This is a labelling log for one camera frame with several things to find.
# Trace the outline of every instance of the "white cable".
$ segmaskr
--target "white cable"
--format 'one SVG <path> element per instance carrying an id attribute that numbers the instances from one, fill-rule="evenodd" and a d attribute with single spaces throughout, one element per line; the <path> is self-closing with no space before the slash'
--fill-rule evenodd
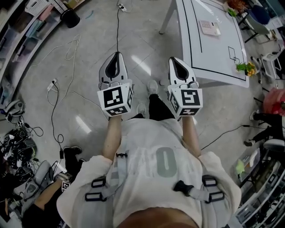
<path id="1" fill-rule="evenodd" d="M 54 91 L 54 92 L 65 93 L 64 97 L 56 104 L 56 106 L 58 106 L 58 105 L 65 99 L 67 93 L 74 93 L 74 94 L 80 96 L 81 98 L 83 98 L 83 99 L 85 99 L 85 100 L 91 102 L 91 103 L 94 104 L 95 106 L 97 106 L 97 107 L 100 109 L 100 111 L 102 112 L 102 114 L 105 116 L 105 114 L 103 113 L 101 107 L 100 107 L 98 104 L 96 104 L 95 102 L 93 102 L 93 101 L 91 101 L 91 100 L 89 100 L 89 99 L 87 99 L 87 98 L 81 96 L 80 94 L 78 94 L 78 93 L 75 92 L 75 91 L 69 91 L 70 85 L 72 84 L 73 79 L 74 79 L 75 57 L 76 57 L 76 52 L 77 52 L 77 48 L 78 48 L 78 45 L 79 45 L 80 40 L 81 40 L 81 35 L 80 35 L 80 34 L 77 34 L 77 35 L 73 38 L 72 41 L 70 41 L 70 42 L 68 42 L 68 43 L 65 44 L 65 45 L 67 45 L 67 44 L 70 44 L 70 43 L 71 43 L 70 47 L 68 48 L 68 51 L 67 51 L 66 54 L 65 54 L 65 60 L 69 61 L 69 60 L 71 60 L 71 59 L 73 58 L 72 79 L 71 79 L 71 81 L 70 81 L 70 83 L 69 83 L 69 85 L 68 85 L 66 91 L 56 91 L 56 90 L 54 90 L 54 89 L 51 89 L 51 90 Z M 75 42 L 75 41 L 76 41 L 76 47 L 75 47 L 74 53 L 73 53 L 72 57 L 67 58 L 67 55 L 68 55 L 68 53 L 69 53 L 69 51 L 70 51 L 70 49 L 71 49 L 71 47 L 72 47 L 72 44 L 73 44 L 73 42 Z M 38 66 L 39 64 L 42 63 L 43 60 L 46 59 L 46 57 L 47 57 L 53 50 L 55 50 L 55 49 L 57 49 L 57 48 L 59 48 L 59 47 L 63 47 L 63 46 L 65 46 L 65 45 L 60 45 L 60 46 L 57 46 L 57 47 L 53 48 L 38 64 L 31 65 L 31 67 L 32 67 L 32 66 Z M 49 91 L 47 92 L 46 99 L 47 99 L 48 103 L 49 103 L 51 106 L 54 107 L 54 105 L 49 102 L 48 95 L 49 95 Z"/>
<path id="2" fill-rule="evenodd" d="M 83 98 L 83 99 L 85 99 L 85 100 L 91 102 L 92 104 L 96 105 L 96 106 L 101 110 L 102 114 L 105 116 L 105 114 L 103 113 L 101 107 L 100 107 L 98 104 L 96 104 L 95 102 L 93 102 L 93 101 L 91 101 L 91 100 L 89 100 L 89 99 L 83 97 L 82 95 L 78 94 L 77 92 L 75 92 L 75 91 L 58 91 L 58 92 L 59 92 L 59 93 L 74 93 L 74 94 L 78 95 L 79 97 L 81 97 L 81 98 Z M 54 107 L 54 105 L 49 102 L 48 94 L 49 94 L 49 92 L 46 94 L 46 99 L 47 99 L 48 103 L 49 103 L 51 106 Z"/>

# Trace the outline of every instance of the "paper on table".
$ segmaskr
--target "paper on table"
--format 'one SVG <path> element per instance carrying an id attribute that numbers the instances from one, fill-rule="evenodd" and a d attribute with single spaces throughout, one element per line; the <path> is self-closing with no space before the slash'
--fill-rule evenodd
<path id="1" fill-rule="evenodd" d="M 200 25 L 204 34 L 219 36 L 221 34 L 218 23 L 200 20 Z"/>

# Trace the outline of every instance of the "gray tile floor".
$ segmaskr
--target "gray tile floor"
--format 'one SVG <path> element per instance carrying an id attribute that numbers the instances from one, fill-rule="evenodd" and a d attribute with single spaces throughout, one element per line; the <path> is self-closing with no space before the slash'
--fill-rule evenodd
<path id="1" fill-rule="evenodd" d="M 124 0 L 130 7 L 130 0 Z M 167 32 L 159 35 L 159 28 L 165 17 L 170 0 L 133 0 L 131 13 L 120 12 L 119 51 L 123 53 L 129 77 L 134 83 L 134 102 L 128 119 L 135 115 L 139 102 L 148 104 L 146 85 L 150 79 L 167 77 L 167 60 L 171 56 L 181 57 L 181 46 L 176 14 L 173 15 Z M 80 24 L 68 29 L 64 24 L 49 36 L 35 56 L 32 65 L 46 56 L 54 47 L 67 43 L 77 34 L 81 41 L 75 59 L 74 81 L 70 90 L 99 103 L 98 72 L 105 59 L 116 50 L 117 10 L 115 0 L 88 0 L 77 10 Z M 258 45 L 254 40 L 247 43 L 248 56 L 258 57 L 276 49 L 274 43 Z M 34 136 L 38 147 L 38 158 L 53 163 L 59 159 L 59 146 L 53 139 L 51 114 L 53 107 L 46 100 L 46 88 L 56 78 L 60 90 L 64 91 L 72 78 L 72 60 L 65 60 L 66 47 L 54 50 L 39 66 L 31 67 L 23 79 L 19 92 L 26 102 L 24 116 L 31 126 L 41 126 L 44 136 Z M 160 94 L 170 105 L 162 89 Z M 204 147 L 220 134 L 242 124 L 249 124 L 248 116 L 258 108 L 253 96 L 262 98 L 257 77 L 250 79 L 248 89 L 228 85 L 203 89 L 204 108 L 196 116 L 199 142 Z M 56 93 L 49 93 L 54 103 Z M 101 153 L 107 121 L 100 109 L 81 97 L 69 93 L 54 112 L 55 135 L 64 135 L 64 145 L 78 145 L 83 148 L 81 157 L 89 159 Z M 232 166 L 246 150 L 243 141 L 258 130 L 240 128 L 224 135 L 209 146 L 220 156 L 225 170 L 233 175 Z"/>

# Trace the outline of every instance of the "white sneaker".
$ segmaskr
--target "white sneaker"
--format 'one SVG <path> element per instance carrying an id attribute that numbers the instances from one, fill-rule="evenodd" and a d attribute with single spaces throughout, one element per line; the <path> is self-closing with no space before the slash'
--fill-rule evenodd
<path id="1" fill-rule="evenodd" d="M 255 114 L 257 114 L 257 113 L 259 113 L 258 110 L 257 110 L 257 111 L 253 111 L 253 113 L 251 113 L 251 115 L 249 116 L 249 120 L 254 120 L 253 116 L 254 116 Z"/>
<path id="2" fill-rule="evenodd" d="M 147 90 L 149 95 L 157 94 L 159 86 L 157 85 L 157 82 L 155 80 L 150 80 L 147 84 Z"/>
<path id="3" fill-rule="evenodd" d="M 254 144 L 255 144 L 254 140 L 247 139 L 247 140 L 244 141 L 244 145 L 246 147 L 252 147 Z"/>
<path id="4" fill-rule="evenodd" d="M 138 106 L 137 106 L 137 114 L 142 114 L 143 117 L 145 117 L 146 113 L 147 113 L 146 105 L 143 104 L 143 103 L 139 103 Z"/>

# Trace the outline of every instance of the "potted plant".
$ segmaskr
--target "potted plant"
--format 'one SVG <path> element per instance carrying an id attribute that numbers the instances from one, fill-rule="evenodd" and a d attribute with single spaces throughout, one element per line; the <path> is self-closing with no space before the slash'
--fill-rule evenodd
<path id="1" fill-rule="evenodd" d="M 236 17 L 237 13 L 234 9 L 228 8 L 228 11 L 226 12 L 226 15 L 228 18 Z"/>
<path id="2" fill-rule="evenodd" d="M 247 7 L 243 0 L 227 0 L 228 6 L 235 9 L 238 13 L 243 13 Z"/>
<path id="3" fill-rule="evenodd" d="M 238 72 L 244 71 L 247 76 L 252 76 L 256 73 L 255 65 L 252 62 L 236 64 L 236 70 Z"/>

